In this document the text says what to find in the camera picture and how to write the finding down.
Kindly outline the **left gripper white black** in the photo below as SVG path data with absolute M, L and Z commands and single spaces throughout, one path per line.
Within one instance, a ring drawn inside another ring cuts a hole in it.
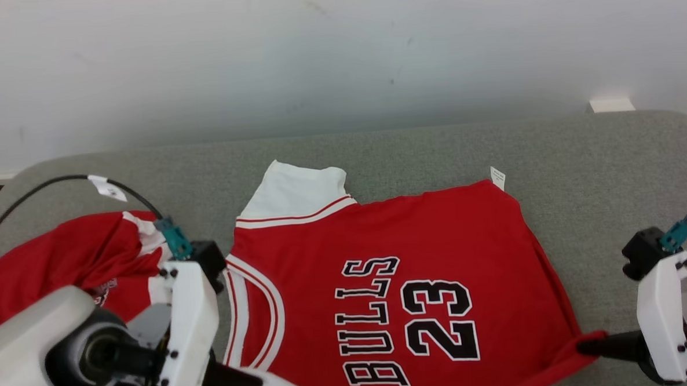
M 171 313 L 158 386 L 262 386 L 261 377 L 213 362 L 217 295 L 200 264 L 166 261 L 160 270 Z

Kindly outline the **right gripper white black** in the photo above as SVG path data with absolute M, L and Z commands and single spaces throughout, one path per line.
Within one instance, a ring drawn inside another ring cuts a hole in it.
M 576 350 L 585 356 L 640 362 L 645 344 L 662 380 L 687 380 L 687 339 L 682 312 L 682 285 L 687 277 L 687 252 L 660 259 L 638 285 L 637 318 L 641 329 L 581 341 Z

